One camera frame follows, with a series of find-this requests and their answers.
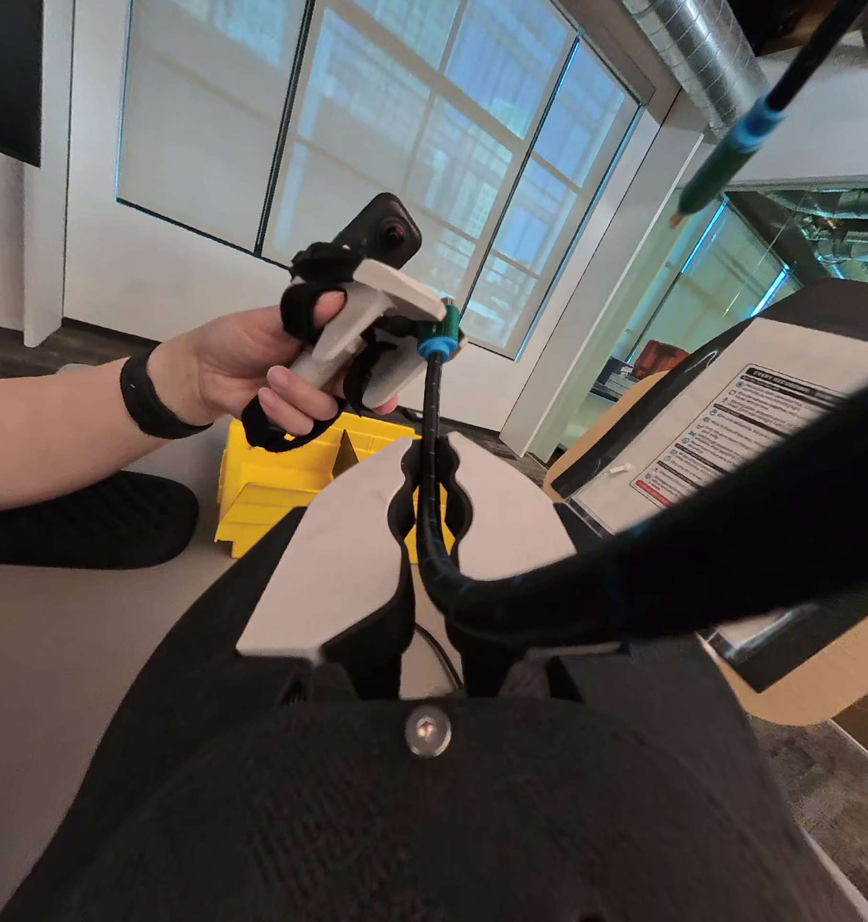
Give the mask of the yellow plastic bin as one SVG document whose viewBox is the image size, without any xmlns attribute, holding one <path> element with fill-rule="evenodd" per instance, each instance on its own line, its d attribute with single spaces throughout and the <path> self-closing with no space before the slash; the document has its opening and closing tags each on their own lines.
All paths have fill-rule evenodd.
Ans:
<svg viewBox="0 0 868 922">
<path fill-rule="evenodd" d="M 244 556 L 285 515 L 309 505 L 343 473 L 342 446 L 358 463 L 403 437 L 418 439 L 408 427 L 344 412 L 308 444 L 274 454 L 250 446 L 242 423 L 232 421 L 220 463 L 215 540 L 231 545 L 233 559 Z"/>
</svg>

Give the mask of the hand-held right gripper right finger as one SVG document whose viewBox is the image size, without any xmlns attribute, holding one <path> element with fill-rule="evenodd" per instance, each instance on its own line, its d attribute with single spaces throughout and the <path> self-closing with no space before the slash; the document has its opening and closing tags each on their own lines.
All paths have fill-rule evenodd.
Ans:
<svg viewBox="0 0 868 922">
<path fill-rule="evenodd" d="M 499 580 L 575 555 L 555 505 L 505 460 L 461 433 L 444 443 L 452 559 L 473 580 Z"/>
</svg>

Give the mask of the black hdmi cable green plugs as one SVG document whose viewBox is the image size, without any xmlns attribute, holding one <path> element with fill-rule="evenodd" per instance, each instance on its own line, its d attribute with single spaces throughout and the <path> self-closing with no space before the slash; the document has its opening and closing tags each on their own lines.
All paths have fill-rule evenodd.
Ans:
<svg viewBox="0 0 868 922">
<path fill-rule="evenodd" d="M 758 97 L 726 129 L 686 184 L 670 225 L 676 228 L 701 211 L 725 190 L 781 123 L 785 110 L 831 54 L 837 43 L 863 16 L 868 2 L 836 2 L 811 33 L 806 44 L 776 85 Z M 637 538 L 616 539 L 611 551 L 593 558 L 576 555 L 536 570 L 492 581 L 475 581 L 462 573 L 445 549 L 440 508 L 440 455 L 447 444 L 440 437 L 440 391 L 445 364 L 442 352 L 428 359 L 420 449 L 416 550 L 423 585 L 435 607 L 455 628 L 463 628 L 494 643 L 553 647 L 605 643 L 638 628 L 627 626 L 623 613 L 616 563 L 620 554 L 635 549 Z M 545 601 L 561 606 L 589 580 L 598 582 L 603 602 L 582 619 L 561 612 L 556 620 L 533 619 L 530 605 Z"/>
</svg>

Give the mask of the silver spiral ventilation duct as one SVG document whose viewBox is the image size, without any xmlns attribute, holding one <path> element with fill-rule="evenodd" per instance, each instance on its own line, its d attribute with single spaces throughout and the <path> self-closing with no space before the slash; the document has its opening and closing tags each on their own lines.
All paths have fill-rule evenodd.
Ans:
<svg viewBox="0 0 868 922">
<path fill-rule="evenodd" d="M 622 1 L 703 116 L 722 139 L 769 88 L 728 1 Z"/>
</svg>

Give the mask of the black wristband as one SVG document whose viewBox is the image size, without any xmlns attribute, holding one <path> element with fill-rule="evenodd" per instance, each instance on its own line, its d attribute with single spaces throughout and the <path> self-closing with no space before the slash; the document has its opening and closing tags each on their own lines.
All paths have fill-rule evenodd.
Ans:
<svg viewBox="0 0 868 922">
<path fill-rule="evenodd" d="M 119 374 L 125 409 L 140 432 L 163 441 L 178 441 L 206 432 L 212 423 L 193 425 L 181 420 L 159 398 L 149 374 L 152 351 L 131 356 Z"/>
</svg>

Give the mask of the black knit cloth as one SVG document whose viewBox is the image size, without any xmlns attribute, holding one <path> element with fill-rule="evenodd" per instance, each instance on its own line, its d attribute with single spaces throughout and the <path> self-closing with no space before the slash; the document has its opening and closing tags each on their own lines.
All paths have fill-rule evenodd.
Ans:
<svg viewBox="0 0 868 922">
<path fill-rule="evenodd" d="M 139 570 L 179 556 L 197 527 L 186 485 L 120 471 L 71 494 L 0 512 L 0 565 Z"/>
</svg>

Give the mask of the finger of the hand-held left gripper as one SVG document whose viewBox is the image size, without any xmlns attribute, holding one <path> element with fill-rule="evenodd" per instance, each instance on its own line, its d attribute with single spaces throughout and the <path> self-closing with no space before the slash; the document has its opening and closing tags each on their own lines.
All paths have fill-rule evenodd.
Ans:
<svg viewBox="0 0 868 922">
<path fill-rule="evenodd" d="M 428 366 L 428 359 L 417 352 L 414 332 L 397 336 L 388 330 L 377 330 L 375 335 L 379 355 L 364 388 L 366 409 L 378 409 L 399 396 L 412 381 L 426 375 Z"/>
<path fill-rule="evenodd" d="M 394 306 L 395 315 L 411 321 L 439 324 L 447 316 L 447 307 L 433 290 L 377 260 L 359 263 L 353 281 L 381 292 Z"/>
</svg>

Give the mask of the person's left hand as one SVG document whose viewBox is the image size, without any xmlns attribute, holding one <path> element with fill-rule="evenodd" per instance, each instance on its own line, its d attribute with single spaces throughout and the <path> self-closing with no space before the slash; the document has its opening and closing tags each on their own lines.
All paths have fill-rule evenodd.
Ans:
<svg viewBox="0 0 868 922">
<path fill-rule="evenodd" d="M 256 399 L 268 421 L 291 436 L 328 421 L 343 397 L 346 369 L 324 386 L 294 373 L 305 344 L 285 332 L 278 305 L 219 317 L 156 347 L 147 363 L 163 405 L 189 424 L 241 418 Z"/>
</svg>

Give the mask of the red box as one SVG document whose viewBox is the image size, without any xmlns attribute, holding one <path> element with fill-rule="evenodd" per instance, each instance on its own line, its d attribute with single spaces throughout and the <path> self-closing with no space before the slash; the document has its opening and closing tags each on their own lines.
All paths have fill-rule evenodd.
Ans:
<svg viewBox="0 0 868 922">
<path fill-rule="evenodd" d="M 666 373 L 688 355 L 689 353 L 680 347 L 659 340 L 648 340 L 632 363 L 632 377 L 641 381 L 650 375 Z"/>
</svg>

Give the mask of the person's left forearm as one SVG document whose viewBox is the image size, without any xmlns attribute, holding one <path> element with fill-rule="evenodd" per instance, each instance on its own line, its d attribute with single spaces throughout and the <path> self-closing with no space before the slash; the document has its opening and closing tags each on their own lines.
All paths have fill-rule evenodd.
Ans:
<svg viewBox="0 0 868 922">
<path fill-rule="evenodd" d="M 124 363 L 0 379 L 0 511 L 81 490 L 163 446 L 126 409 Z"/>
</svg>

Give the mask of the black wall screen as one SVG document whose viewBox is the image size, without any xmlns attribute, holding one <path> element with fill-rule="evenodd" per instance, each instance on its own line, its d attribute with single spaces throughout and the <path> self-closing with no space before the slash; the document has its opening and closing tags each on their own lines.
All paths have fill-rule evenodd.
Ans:
<svg viewBox="0 0 868 922">
<path fill-rule="evenodd" d="M 44 2 L 0 1 L 0 153 L 41 165 Z"/>
</svg>

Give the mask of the glass partition wall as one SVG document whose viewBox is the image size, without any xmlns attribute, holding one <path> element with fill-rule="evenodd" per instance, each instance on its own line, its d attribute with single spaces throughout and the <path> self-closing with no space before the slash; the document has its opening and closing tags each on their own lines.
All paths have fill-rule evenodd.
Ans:
<svg viewBox="0 0 868 922">
<path fill-rule="evenodd" d="M 690 354 L 800 287 L 740 199 L 724 194 L 675 229 L 667 214 L 655 224 L 613 300 L 614 338 L 591 397 L 622 398 L 650 343 Z"/>
</svg>

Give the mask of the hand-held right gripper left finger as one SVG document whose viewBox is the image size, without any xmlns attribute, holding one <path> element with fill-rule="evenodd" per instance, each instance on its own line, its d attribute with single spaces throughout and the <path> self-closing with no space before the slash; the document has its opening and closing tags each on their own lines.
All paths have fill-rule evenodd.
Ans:
<svg viewBox="0 0 868 922">
<path fill-rule="evenodd" d="M 405 547 L 389 511 L 417 444 L 397 439 L 308 505 L 236 643 L 240 655 L 325 659 L 331 642 L 394 598 Z"/>
</svg>

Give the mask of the laminated instruction sheet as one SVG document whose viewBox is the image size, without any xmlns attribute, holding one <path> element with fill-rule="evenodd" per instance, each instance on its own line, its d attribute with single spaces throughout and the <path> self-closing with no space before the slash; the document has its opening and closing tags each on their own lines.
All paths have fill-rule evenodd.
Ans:
<svg viewBox="0 0 868 922">
<path fill-rule="evenodd" d="M 575 491 L 601 536 L 637 524 L 733 472 L 868 384 L 868 341 L 755 319 Z"/>
</svg>

